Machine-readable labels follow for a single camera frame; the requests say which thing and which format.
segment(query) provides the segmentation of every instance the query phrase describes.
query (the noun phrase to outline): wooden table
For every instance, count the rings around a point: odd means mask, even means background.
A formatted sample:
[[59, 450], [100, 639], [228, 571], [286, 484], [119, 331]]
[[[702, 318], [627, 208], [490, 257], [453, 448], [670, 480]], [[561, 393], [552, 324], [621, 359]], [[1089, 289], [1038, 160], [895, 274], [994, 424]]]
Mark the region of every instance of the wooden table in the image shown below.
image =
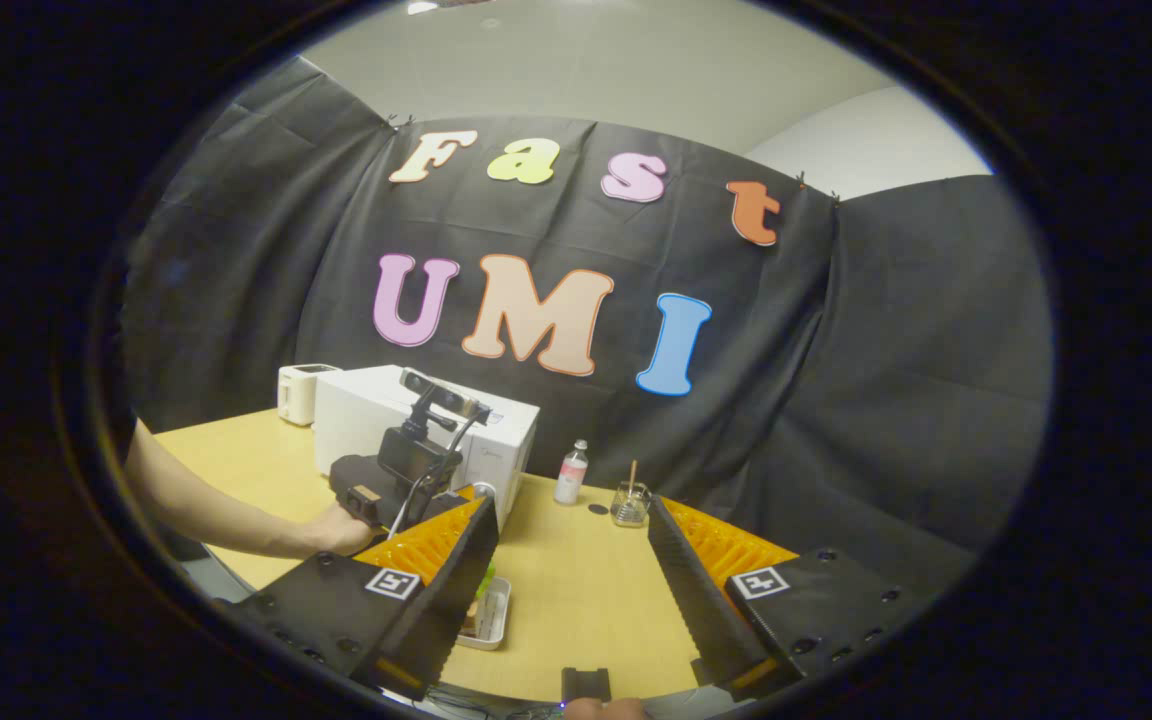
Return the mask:
[[[270, 514], [305, 521], [335, 497], [314, 469], [314, 433], [274, 410], [159, 434], [202, 479]], [[607, 488], [581, 488], [576, 506], [553, 501], [554, 482], [525, 475], [494, 555], [511, 583], [502, 646], [456, 646], [444, 683], [536, 702], [562, 700], [561, 670], [607, 667], [616, 697], [657, 697], [696, 688], [691, 643], [649, 546], [646, 528], [612, 524], [590, 502]], [[297, 564], [212, 547], [252, 588]]]

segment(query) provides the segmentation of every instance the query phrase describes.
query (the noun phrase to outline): black fabric backdrop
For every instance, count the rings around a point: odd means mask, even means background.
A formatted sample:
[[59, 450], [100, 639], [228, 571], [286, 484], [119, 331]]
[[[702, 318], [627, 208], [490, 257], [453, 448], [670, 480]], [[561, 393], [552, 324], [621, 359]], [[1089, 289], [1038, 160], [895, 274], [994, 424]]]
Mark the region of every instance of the black fabric backdrop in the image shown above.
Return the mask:
[[[462, 129], [477, 142], [427, 179], [388, 181], [423, 132]], [[554, 177], [486, 177], [525, 137], [562, 146]], [[626, 151], [666, 160], [660, 200], [602, 195], [607, 160]], [[776, 245], [733, 230], [734, 179], [781, 202], [767, 214]], [[161, 432], [272, 407], [282, 365], [414, 366], [539, 406], [535, 473], [556, 473], [586, 438], [586, 482], [611, 486], [637, 458], [658, 492], [772, 541], [833, 544], [911, 588], [941, 588], [1005, 523], [1041, 441], [1053, 344], [1036, 242], [993, 177], [835, 209], [753, 161], [643, 129], [552, 118], [389, 128], [296, 60], [221, 111], [134, 243], [132, 403]], [[423, 346], [372, 325], [388, 252], [417, 263], [399, 302], [408, 320], [420, 265], [461, 264]], [[461, 350], [492, 252], [526, 259], [540, 297], [570, 270], [614, 279], [592, 376]], [[713, 308], [683, 397], [635, 384], [662, 291]]]

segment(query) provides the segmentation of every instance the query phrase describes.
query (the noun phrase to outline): plastic bottle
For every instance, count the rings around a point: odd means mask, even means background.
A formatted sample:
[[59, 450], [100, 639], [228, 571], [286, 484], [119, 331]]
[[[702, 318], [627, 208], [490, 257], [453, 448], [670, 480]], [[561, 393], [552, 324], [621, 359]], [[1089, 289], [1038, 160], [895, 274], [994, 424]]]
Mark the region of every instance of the plastic bottle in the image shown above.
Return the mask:
[[554, 502], [576, 505], [579, 485], [585, 482], [585, 470], [589, 469], [589, 457], [585, 456], [588, 447], [579, 439], [576, 441], [576, 450], [568, 452], [567, 457], [563, 457], [562, 469], [558, 471], [558, 484], [554, 486]]

